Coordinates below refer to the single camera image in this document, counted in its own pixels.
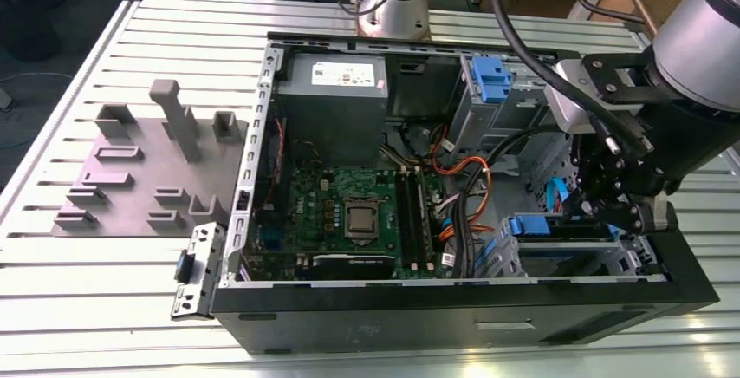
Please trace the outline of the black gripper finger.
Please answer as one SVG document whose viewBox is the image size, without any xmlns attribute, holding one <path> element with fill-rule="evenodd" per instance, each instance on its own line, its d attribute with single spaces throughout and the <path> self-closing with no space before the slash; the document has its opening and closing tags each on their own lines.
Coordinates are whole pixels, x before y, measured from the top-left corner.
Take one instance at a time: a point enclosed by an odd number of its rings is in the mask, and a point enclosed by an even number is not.
<svg viewBox="0 0 740 378">
<path fill-rule="evenodd" d="M 575 136 L 575 167 L 575 209 L 595 218 L 627 218 L 626 162 L 619 155 L 614 155 L 595 134 Z"/>
<path fill-rule="evenodd" d="M 590 214 L 602 222 L 635 235 L 678 231 L 678 217 L 668 195 L 620 193 L 614 197 L 591 199 Z"/>
</svg>

